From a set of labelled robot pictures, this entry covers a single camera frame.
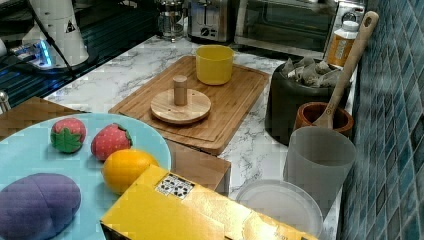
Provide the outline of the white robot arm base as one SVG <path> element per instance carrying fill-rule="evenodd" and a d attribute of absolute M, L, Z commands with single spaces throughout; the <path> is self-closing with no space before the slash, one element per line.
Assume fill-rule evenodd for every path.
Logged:
<path fill-rule="evenodd" d="M 31 64 L 42 70 L 74 67 L 89 58 L 74 14 L 72 0 L 29 0 L 34 26 L 22 43 L 34 46 Z"/>

